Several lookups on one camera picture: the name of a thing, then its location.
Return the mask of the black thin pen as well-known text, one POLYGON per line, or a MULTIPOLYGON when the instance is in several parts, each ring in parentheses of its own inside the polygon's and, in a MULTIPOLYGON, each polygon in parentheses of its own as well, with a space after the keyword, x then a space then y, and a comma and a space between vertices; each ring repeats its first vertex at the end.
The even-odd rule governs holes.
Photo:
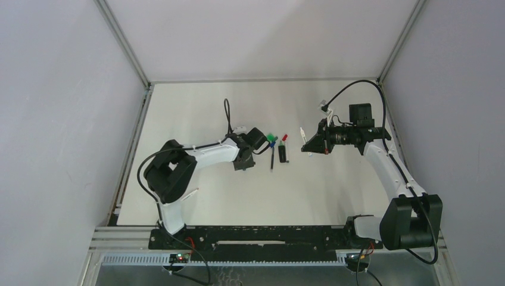
POLYGON ((271 157, 270 157, 270 172, 273 172, 275 164, 275 148, 271 147, 271 157))

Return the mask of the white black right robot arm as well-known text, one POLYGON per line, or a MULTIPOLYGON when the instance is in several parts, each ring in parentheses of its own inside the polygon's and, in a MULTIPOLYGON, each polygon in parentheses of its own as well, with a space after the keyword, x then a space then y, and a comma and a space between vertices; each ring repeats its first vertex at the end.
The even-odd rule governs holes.
POLYGON ((348 123, 335 123, 333 111, 325 105, 321 109, 326 117, 301 150, 328 155, 337 145, 354 146, 373 167, 390 200, 382 217, 351 217, 351 233, 379 241, 388 250, 436 246, 442 201, 436 194, 429 195, 409 173, 387 129, 375 125, 371 105, 351 104, 348 123))

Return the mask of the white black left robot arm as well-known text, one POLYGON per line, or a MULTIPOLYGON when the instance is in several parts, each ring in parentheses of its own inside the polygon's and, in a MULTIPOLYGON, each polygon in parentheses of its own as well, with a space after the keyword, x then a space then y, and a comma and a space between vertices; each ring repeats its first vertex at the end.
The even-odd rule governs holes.
POLYGON ((258 128, 237 128, 223 139, 204 145, 182 145, 167 141, 159 151, 145 158, 136 171, 139 186, 155 201, 158 221, 174 235, 185 227, 182 202, 197 170, 220 163, 232 163, 235 170, 255 166, 254 156, 270 146, 258 128))

